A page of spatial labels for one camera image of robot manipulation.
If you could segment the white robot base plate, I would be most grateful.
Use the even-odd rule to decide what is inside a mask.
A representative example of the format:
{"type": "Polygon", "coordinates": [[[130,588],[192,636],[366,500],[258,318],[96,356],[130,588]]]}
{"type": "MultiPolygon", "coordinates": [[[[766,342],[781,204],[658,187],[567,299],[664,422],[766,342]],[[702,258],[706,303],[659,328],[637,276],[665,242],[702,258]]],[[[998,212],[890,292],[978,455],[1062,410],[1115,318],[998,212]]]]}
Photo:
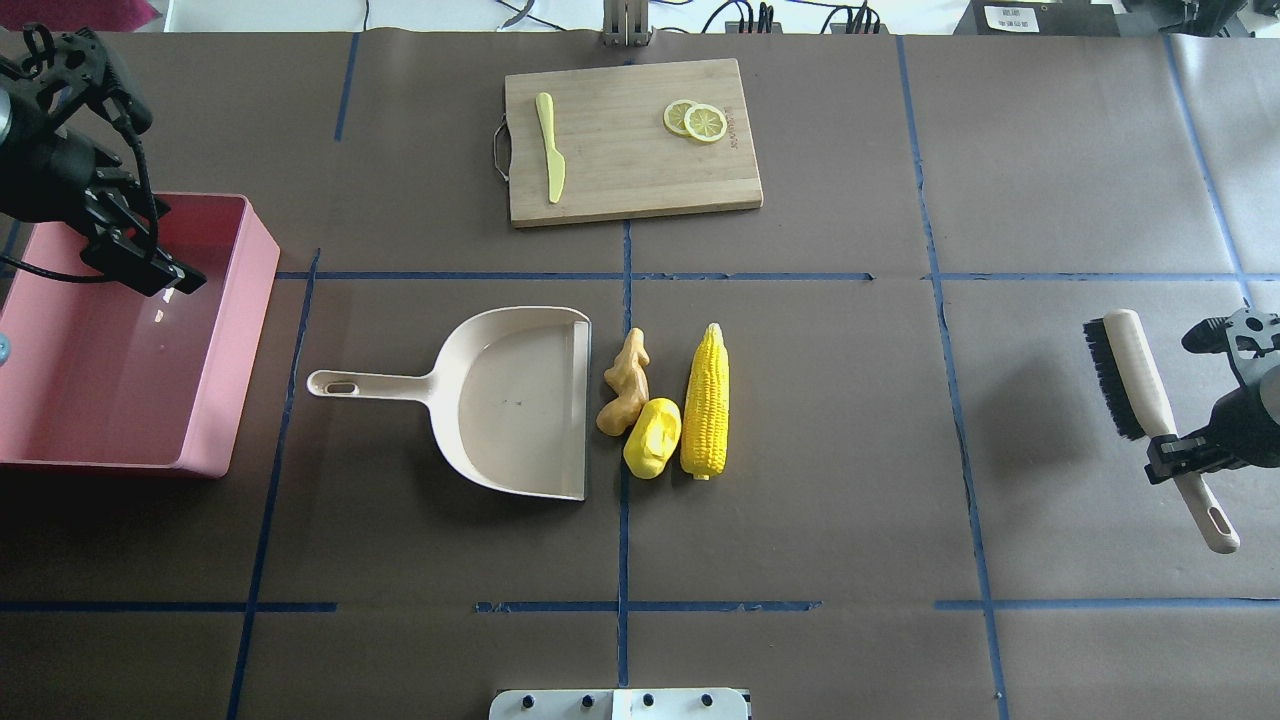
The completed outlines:
{"type": "Polygon", "coordinates": [[[750,693],[731,687],[508,689],[489,719],[751,719],[750,693]]]}

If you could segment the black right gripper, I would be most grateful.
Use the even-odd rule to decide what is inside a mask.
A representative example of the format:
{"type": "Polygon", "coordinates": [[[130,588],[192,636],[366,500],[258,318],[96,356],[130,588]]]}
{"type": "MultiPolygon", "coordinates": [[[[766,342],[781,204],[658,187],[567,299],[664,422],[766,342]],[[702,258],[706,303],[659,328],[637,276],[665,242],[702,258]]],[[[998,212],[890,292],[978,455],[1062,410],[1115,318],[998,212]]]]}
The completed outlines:
{"type": "Polygon", "coordinates": [[[1152,486],[1197,473],[1279,466],[1279,369],[1222,396],[1202,436],[1149,439],[1146,475],[1152,486]]]}

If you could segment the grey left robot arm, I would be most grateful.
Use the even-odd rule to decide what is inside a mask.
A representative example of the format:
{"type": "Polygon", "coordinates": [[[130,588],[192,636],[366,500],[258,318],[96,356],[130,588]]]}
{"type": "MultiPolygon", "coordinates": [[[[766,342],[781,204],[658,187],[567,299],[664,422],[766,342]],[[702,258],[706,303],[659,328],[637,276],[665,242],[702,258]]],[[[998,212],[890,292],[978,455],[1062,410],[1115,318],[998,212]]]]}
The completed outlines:
{"type": "Polygon", "coordinates": [[[70,273],[3,255],[3,264],[68,284],[118,283],[151,297],[161,291],[193,293],[207,281],[159,243],[168,206],[151,188],[141,135],[150,119],[131,96],[109,94],[99,104],[134,155],[132,176],[95,141],[67,129],[60,111],[41,105],[44,86],[3,86],[3,213],[31,224],[56,222],[83,237],[70,273]]]}

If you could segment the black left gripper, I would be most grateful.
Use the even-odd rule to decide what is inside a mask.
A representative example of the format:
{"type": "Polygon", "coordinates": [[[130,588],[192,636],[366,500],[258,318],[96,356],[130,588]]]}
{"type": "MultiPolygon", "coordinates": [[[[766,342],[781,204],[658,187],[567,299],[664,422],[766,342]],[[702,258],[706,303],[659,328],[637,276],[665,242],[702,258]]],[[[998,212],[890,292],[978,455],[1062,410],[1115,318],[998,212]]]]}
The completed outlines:
{"type": "Polygon", "coordinates": [[[170,205],[87,136],[55,126],[32,97],[3,91],[1,210],[20,222],[60,222],[88,238],[81,261],[151,297],[193,293],[207,278],[157,241],[170,205]]]}

